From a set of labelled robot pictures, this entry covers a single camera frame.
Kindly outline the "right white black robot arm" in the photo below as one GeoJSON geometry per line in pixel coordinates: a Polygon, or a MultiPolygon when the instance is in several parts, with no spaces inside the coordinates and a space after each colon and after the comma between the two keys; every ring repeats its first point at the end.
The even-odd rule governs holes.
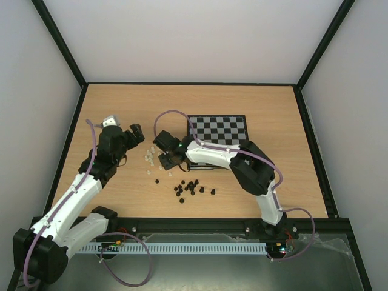
{"type": "Polygon", "coordinates": [[[165,170],[182,163],[210,164],[231,170],[242,189],[256,197],[265,232],[276,238],[285,231],[283,211],[275,190],[278,169],[253,142],[214,144],[195,135],[178,139],[163,130],[155,136],[153,143],[162,151],[159,160],[165,170]]]}

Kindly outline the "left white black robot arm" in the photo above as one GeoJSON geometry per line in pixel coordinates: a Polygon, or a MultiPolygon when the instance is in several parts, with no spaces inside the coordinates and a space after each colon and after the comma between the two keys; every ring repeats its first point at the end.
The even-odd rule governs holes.
{"type": "Polygon", "coordinates": [[[30,229],[20,228],[13,237],[15,268],[29,281],[52,284],[64,273],[72,256],[94,238],[116,229],[118,214],[97,207],[80,223],[76,219],[85,206],[116,174],[128,150],[144,141],[141,126],[123,130],[114,121],[102,124],[100,135],[92,136],[93,147],[81,164],[68,190],[30,229]]]}

